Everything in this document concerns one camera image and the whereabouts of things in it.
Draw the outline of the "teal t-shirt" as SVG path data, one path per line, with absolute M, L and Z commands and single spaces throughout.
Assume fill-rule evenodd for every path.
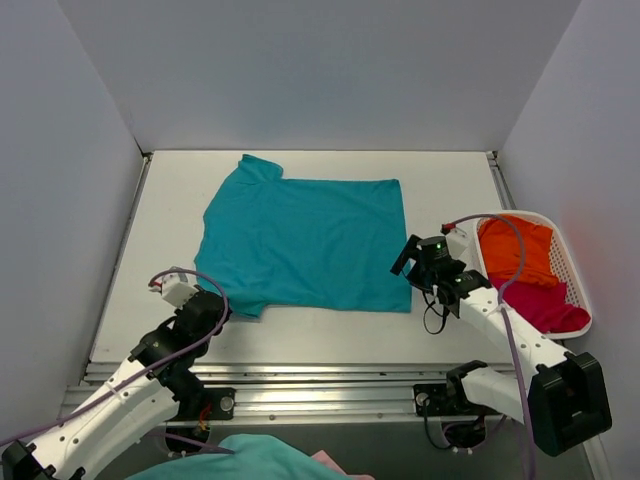
M 245 154 L 203 214 L 197 271 L 232 310 L 269 306 L 407 313 L 411 288 L 390 269 L 407 239 L 396 179 L 293 179 Z

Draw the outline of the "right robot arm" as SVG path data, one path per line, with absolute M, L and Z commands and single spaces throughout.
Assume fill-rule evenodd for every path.
M 476 270 L 453 258 L 442 236 L 412 235 L 391 268 L 430 294 L 444 314 L 474 327 L 511 357 L 509 377 L 473 360 L 446 375 L 444 400 L 455 412 L 487 407 L 523 424 L 545 454 L 556 457 L 613 424 L 602 367 L 536 330 Z

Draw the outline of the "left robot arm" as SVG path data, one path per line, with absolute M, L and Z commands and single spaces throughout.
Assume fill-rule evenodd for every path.
M 2 441 L 3 478 L 93 479 L 160 424 L 194 417 L 207 400 L 191 368 L 229 314 L 225 296 L 196 291 L 72 413 Z

